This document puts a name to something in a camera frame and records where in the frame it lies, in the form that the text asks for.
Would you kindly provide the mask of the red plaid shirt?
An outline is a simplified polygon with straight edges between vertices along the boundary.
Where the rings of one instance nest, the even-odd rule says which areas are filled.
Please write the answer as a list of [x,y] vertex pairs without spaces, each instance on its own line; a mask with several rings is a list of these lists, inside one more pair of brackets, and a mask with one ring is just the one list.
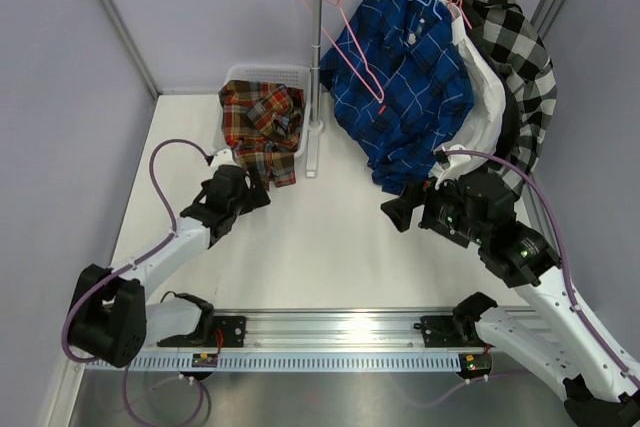
[[262,184],[296,182],[294,154],[301,139],[305,95],[282,83],[230,80],[218,93],[222,133],[236,161]]

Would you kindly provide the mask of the blue plaid shirt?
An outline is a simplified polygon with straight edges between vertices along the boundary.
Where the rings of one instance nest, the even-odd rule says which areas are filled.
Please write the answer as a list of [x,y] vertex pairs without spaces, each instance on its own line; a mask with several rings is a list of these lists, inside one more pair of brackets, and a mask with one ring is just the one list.
[[320,61],[338,124],[367,157],[373,182],[399,195],[424,182],[435,146],[473,105],[469,75],[452,43],[452,15],[429,0],[362,0]]

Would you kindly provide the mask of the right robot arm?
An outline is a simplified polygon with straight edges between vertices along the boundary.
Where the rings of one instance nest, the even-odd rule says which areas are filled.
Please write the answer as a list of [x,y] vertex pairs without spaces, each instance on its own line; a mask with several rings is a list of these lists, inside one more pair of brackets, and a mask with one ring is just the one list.
[[404,232],[420,207],[420,228],[461,247],[476,245],[487,270],[528,303],[555,340],[525,327],[481,292],[447,316],[422,316],[415,328],[427,346],[455,343],[508,354],[556,393],[577,426],[638,425],[638,361],[566,280],[545,237],[517,220],[514,204],[497,175],[475,171],[441,187],[432,180],[410,185],[381,209]]

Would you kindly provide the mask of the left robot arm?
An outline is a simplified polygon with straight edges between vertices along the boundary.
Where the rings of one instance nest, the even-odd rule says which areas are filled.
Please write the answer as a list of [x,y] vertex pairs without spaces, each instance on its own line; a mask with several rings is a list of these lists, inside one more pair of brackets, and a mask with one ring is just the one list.
[[149,252],[119,267],[86,267],[76,283],[61,340],[88,361],[122,368],[148,346],[204,346],[220,338],[213,305],[192,294],[150,303],[178,269],[229,234],[236,220],[270,199],[258,170],[218,167],[193,203]]

